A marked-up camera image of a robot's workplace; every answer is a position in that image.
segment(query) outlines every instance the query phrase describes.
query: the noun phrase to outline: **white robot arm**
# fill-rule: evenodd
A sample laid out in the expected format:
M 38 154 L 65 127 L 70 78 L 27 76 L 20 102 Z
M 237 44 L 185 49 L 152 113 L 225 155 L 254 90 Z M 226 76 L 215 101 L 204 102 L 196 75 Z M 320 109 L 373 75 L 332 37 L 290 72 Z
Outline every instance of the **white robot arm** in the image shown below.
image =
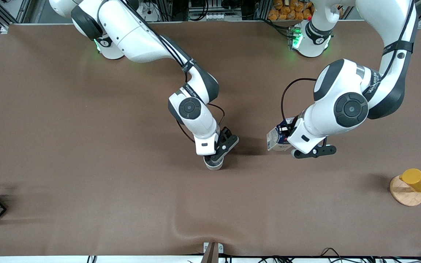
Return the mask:
M 58 15 L 70 18 L 71 11 L 74 7 L 79 5 L 82 0 L 49 0 L 49 2 Z
M 327 48 L 331 33 L 339 20 L 339 10 L 336 5 L 353 6 L 355 0 L 312 0 L 314 13 L 311 20 L 303 20 L 294 27 L 300 28 L 301 34 L 292 44 L 305 57 L 313 58 L 321 55 Z
M 120 0 L 84 0 L 72 10 L 76 28 L 90 39 L 109 41 L 129 60 L 146 63 L 173 58 L 191 79 L 172 94 L 168 109 L 178 123 L 194 136 L 196 153 L 204 156 L 210 170 L 222 167 L 224 156 L 239 138 L 227 128 L 220 130 L 206 104 L 219 94 L 219 84 L 173 40 L 158 35 L 134 8 Z
M 303 110 L 293 123 L 282 123 L 287 141 L 296 148 L 292 151 L 296 158 L 318 157 L 322 149 L 318 143 L 327 136 L 352 130 L 366 118 L 387 116 L 399 108 L 404 98 L 405 77 L 417 29 L 413 0 L 356 0 L 356 6 L 384 42 L 379 72 L 345 59 L 324 68 L 314 85 L 315 103 Z M 320 17 L 318 7 L 315 8 L 313 23 Z M 323 10 L 326 15 L 332 15 L 327 8 Z M 321 30 L 332 29 L 334 24 L 328 23 Z M 309 50 L 312 43 L 303 40 L 299 48 Z

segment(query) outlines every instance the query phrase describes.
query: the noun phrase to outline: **brown table surface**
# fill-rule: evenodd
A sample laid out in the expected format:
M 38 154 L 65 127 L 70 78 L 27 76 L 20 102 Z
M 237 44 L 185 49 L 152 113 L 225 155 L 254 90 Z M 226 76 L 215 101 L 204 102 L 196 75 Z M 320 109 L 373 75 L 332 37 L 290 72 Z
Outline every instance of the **brown table surface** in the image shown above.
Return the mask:
M 421 30 L 401 108 L 329 137 L 333 156 L 296 160 L 266 150 L 283 89 L 338 58 L 379 68 L 369 25 L 338 23 L 318 58 L 260 22 L 154 28 L 219 81 L 215 103 L 240 136 L 224 167 L 207 170 L 167 110 L 184 79 L 173 60 L 107 60 L 72 25 L 12 25 L 0 36 L 0 255 L 177 255 L 219 241 L 234 255 L 421 256 L 421 204 L 387 189 L 421 169 Z M 286 115 L 313 103 L 312 87 L 288 92 Z

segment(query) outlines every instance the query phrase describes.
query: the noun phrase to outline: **wooden stand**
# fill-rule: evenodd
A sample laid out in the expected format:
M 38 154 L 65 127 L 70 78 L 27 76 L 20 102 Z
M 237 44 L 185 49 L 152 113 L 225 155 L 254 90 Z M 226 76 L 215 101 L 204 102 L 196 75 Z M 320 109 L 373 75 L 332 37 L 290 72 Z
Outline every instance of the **wooden stand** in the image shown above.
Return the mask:
M 389 183 L 389 191 L 396 201 L 406 206 L 416 206 L 421 203 L 421 193 L 414 192 L 410 186 L 394 177 Z

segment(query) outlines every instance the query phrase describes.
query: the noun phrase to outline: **green object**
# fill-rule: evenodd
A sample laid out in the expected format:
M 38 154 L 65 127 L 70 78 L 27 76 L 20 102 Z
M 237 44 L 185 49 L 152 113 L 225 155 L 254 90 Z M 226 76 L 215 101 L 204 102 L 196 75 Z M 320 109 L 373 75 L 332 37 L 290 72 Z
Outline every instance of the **green object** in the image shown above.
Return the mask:
M 295 39 L 293 40 L 293 47 L 298 48 L 300 46 L 300 42 L 302 39 L 303 39 L 303 34 L 299 33 L 299 35 L 297 35 L 297 37 L 295 37 Z
M 97 40 L 94 39 L 95 45 L 97 46 L 98 52 L 100 52 L 100 47 L 98 46 Z

